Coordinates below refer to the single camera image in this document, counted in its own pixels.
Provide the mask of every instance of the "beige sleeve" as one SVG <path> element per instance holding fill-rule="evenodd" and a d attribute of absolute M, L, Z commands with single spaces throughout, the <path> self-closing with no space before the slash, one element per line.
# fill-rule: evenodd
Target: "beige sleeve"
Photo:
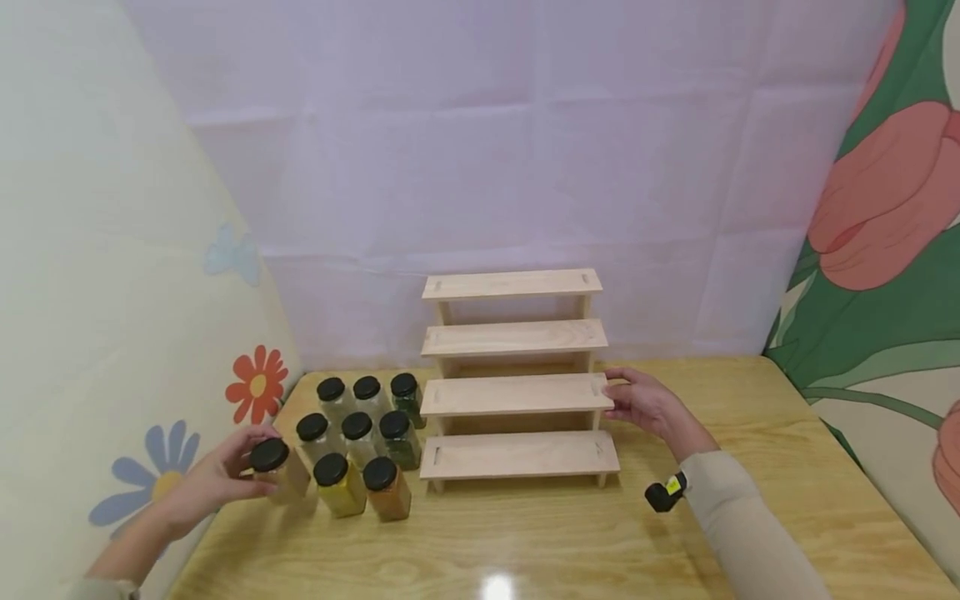
<path fill-rule="evenodd" d="M 694 454 L 680 467 L 687 480 L 684 497 L 738 600 L 830 598 L 823 579 L 733 456 Z"/>
<path fill-rule="evenodd" d="M 66 592 L 66 600 L 137 600 L 136 586 L 129 581 L 82 579 Z"/>

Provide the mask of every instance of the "wooden table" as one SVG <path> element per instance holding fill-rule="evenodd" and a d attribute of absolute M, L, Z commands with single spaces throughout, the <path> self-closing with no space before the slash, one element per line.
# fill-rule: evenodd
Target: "wooden table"
<path fill-rule="evenodd" d="M 677 392 L 754 476 L 835 598 L 960 598 L 773 363 L 634 366 Z M 314 389 L 330 374 L 309 373 L 291 394 L 276 420 L 285 438 L 316 411 Z M 366 373 L 337 374 L 350 384 Z M 373 374 L 386 384 L 396 372 Z M 421 385 L 433 376 L 414 374 Z M 631 425 L 604 427 L 623 470 L 603 490 L 583 477 L 450 482 L 436 495 L 412 473 L 413 509 L 401 522 L 380 523 L 371 510 L 334 520 L 323 506 L 291 516 L 266 500 L 229 505 L 170 597 L 732 597 L 686 504 L 658 515 L 643 499 L 676 469 L 667 449 Z"/>

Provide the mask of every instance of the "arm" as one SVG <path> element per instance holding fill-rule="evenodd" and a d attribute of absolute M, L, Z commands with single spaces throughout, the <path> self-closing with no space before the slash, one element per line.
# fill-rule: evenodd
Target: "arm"
<path fill-rule="evenodd" d="M 610 369 L 610 419 L 626 420 L 667 444 L 686 475 L 685 497 L 739 600 L 829 600 L 820 575 L 760 497 L 753 479 L 706 428 L 650 375 Z"/>
<path fill-rule="evenodd" d="M 204 456 L 169 494 L 151 504 L 126 526 L 70 589 L 70 600 L 118 600 L 143 585 L 163 550 L 186 536 L 200 521 L 233 500 L 256 498 L 274 486 L 241 477 L 250 451 L 280 435 L 271 425 L 239 429 Z"/>

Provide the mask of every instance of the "yellow label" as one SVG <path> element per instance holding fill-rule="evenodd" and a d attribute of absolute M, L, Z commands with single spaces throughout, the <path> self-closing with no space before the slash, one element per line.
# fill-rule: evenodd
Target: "yellow label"
<path fill-rule="evenodd" d="M 671 477 L 666 480 L 666 492 L 670 495 L 673 495 L 680 491 L 680 482 L 676 477 Z"/>

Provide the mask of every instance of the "wooden shelf board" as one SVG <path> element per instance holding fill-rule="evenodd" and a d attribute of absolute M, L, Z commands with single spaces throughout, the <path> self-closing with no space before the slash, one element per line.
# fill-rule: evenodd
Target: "wooden shelf board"
<path fill-rule="evenodd" d="M 603 430 L 428 438 L 421 480 L 599 475 L 620 471 Z"/>
<path fill-rule="evenodd" d="M 602 373 L 431 379 L 423 391 L 425 417 L 466 417 L 598 411 L 613 408 Z"/>
<path fill-rule="evenodd" d="M 580 296 L 603 291 L 593 269 L 429 276 L 424 300 Z"/>
<path fill-rule="evenodd" d="M 599 319 L 427 327 L 425 357 L 508 356 L 591 351 L 607 347 Z"/>

